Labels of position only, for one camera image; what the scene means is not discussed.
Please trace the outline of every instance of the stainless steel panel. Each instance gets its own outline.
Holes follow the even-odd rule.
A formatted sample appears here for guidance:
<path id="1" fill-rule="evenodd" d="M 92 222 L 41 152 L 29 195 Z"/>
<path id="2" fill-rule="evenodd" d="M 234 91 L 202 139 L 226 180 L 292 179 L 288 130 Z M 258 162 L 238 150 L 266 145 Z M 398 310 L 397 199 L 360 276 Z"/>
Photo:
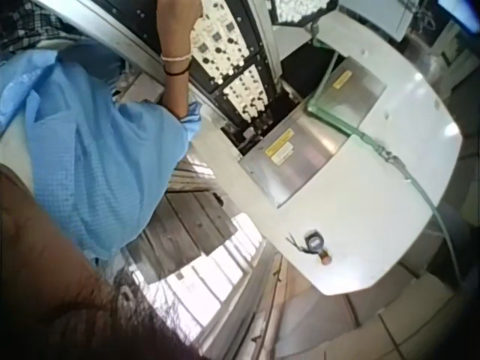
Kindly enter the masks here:
<path id="1" fill-rule="evenodd" d="M 331 73 L 323 89 L 313 96 L 313 101 L 317 107 L 357 128 L 385 89 L 386 85 L 378 77 L 347 58 Z"/>
<path id="2" fill-rule="evenodd" d="M 309 116 L 305 110 L 306 101 L 240 160 L 241 166 L 278 208 L 302 189 L 347 141 L 342 133 Z M 272 153 L 267 152 L 287 131 L 293 135 L 278 147 L 275 155 L 280 157 L 275 163 Z"/>

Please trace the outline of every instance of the screen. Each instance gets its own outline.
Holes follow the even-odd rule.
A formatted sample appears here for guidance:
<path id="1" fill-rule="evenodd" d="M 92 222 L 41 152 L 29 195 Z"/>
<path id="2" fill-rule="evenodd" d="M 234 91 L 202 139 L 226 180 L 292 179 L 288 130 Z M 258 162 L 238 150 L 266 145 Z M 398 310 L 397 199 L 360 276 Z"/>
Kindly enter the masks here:
<path id="1" fill-rule="evenodd" d="M 469 32 L 480 34 L 480 14 L 474 8 L 475 0 L 439 0 L 440 6 L 445 8 Z"/>

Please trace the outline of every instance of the person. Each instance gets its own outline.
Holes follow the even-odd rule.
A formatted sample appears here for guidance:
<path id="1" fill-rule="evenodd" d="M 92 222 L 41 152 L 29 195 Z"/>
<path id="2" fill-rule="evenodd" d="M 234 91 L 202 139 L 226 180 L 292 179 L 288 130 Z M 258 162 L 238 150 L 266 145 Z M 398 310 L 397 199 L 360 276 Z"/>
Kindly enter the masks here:
<path id="1" fill-rule="evenodd" d="M 114 103 L 123 60 L 30 0 L 14 3 L 0 18 L 0 163 L 89 259 L 107 260 L 145 229 L 200 129 L 188 70 L 202 2 L 157 2 L 161 105 Z"/>
<path id="2" fill-rule="evenodd" d="M 14 10 L 23 15 L 44 11 L 26 0 Z M 160 0 L 158 10 L 164 53 L 170 57 L 189 53 L 189 31 L 201 12 L 200 0 Z M 91 229 L 87 234 L 96 242 L 110 239 L 118 246 L 113 236 L 119 232 L 101 229 L 103 238 L 99 238 L 95 227 L 101 222 L 95 222 L 88 211 L 102 202 L 111 202 L 103 207 L 105 212 L 129 202 L 115 198 L 118 188 L 107 195 L 104 189 L 94 191 L 92 197 L 90 187 L 103 183 L 87 181 L 88 176 L 99 176 L 114 187 L 131 185 L 126 189 L 134 192 L 129 201 L 155 205 L 156 199 L 143 197 L 161 197 L 168 172 L 185 154 L 200 122 L 196 110 L 190 107 L 188 112 L 188 75 L 166 80 L 163 107 L 114 106 L 107 82 L 92 75 L 96 67 L 71 59 L 81 59 L 85 49 L 94 50 L 88 55 L 98 56 L 94 62 L 109 65 L 103 68 L 109 72 L 117 67 L 116 58 L 89 40 L 83 42 L 85 38 L 75 31 L 62 32 L 65 26 L 59 19 L 42 14 L 47 14 L 42 36 L 9 41 L 16 54 L 0 57 L 1 355 L 6 359 L 206 359 L 146 300 L 127 301 L 118 284 L 107 283 L 84 256 L 84 232 L 68 222 L 85 221 L 85 228 Z M 5 22 L 0 23 L 5 31 Z M 68 43 L 74 39 L 76 44 L 61 46 L 62 51 L 42 47 L 45 40 L 57 47 L 59 39 Z M 42 49 L 22 49 L 33 43 Z M 177 73 L 187 66 L 188 61 L 177 61 L 166 64 L 166 69 Z M 95 161 L 106 168 L 98 169 Z M 116 177 L 132 180 L 122 183 Z M 65 193 L 65 188 L 73 193 Z M 48 191 L 51 199 L 42 203 Z M 86 197 L 85 202 L 78 203 L 79 197 Z M 59 210 L 66 200 L 73 206 Z M 118 213 L 123 216 L 115 219 L 117 225 L 134 223 L 121 225 L 123 230 L 142 226 L 136 218 L 127 219 L 124 211 Z M 150 209 L 137 206 L 134 211 L 148 214 Z M 103 221 L 112 217 L 95 214 Z M 75 241 L 68 236 L 75 236 Z"/>

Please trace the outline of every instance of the yellow label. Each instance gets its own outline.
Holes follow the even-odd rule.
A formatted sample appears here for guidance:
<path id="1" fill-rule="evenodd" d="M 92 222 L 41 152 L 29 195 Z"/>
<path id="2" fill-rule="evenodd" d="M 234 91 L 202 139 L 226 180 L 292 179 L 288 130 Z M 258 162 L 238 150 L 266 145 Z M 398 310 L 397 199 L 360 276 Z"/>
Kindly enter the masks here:
<path id="1" fill-rule="evenodd" d="M 352 76 L 352 71 L 347 70 L 345 71 L 342 76 L 338 78 L 337 81 L 333 84 L 333 87 L 336 88 L 337 90 L 341 88 L 347 81 L 348 79 Z"/>
<path id="2" fill-rule="evenodd" d="M 270 145 L 269 148 L 267 148 L 267 150 L 265 151 L 265 153 L 271 158 L 272 156 L 274 156 L 275 154 L 278 153 L 278 151 L 280 149 L 282 149 L 284 147 L 284 145 L 286 143 L 289 142 L 290 139 L 292 139 L 293 135 L 295 135 L 295 133 L 293 132 L 292 129 L 288 129 L 287 131 L 285 131 L 283 133 L 282 136 L 280 136 L 278 138 L 277 141 L 275 141 L 273 144 Z"/>

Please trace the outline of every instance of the sticker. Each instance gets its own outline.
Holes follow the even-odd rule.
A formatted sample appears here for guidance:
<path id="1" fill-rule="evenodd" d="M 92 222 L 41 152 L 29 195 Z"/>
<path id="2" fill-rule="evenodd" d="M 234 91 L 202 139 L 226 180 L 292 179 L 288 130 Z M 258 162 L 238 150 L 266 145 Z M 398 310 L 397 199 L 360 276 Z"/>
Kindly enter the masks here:
<path id="1" fill-rule="evenodd" d="M 269 148 L 267 148 L 267 150 L 265 151 L 267 156 L 271 158 L 272 156 L 277 154 L 278 151 L 282 149 L 290 139 L 292 139 L 293 135 L 295 135 L 295 133 L 292 129 L 288 129 L 287 131 L 285 131 L 285 133 L 283 133 L 283 135 L 280 136 L 277 141 L 275 141 L 273 144 L 271 144 Z"/>
<path id="2" fill-rule="evenodd" d="M 271 157 L 271 160 L 278 166 L 283 164 L 293 154 L 293 145 L 291 142 L 287 142 L 283 145 L 275 155 Z"/>
<path id="3" fill-rule="evenodd" d="M 333 87 L 336 88 L 337 90 L 341 88 L 347 81 L 348 79 L 352 76 L 352 71 L 347 70 L 345 71 L 342 76 L 338 78 L 337 81 L 333 84 Z"/>

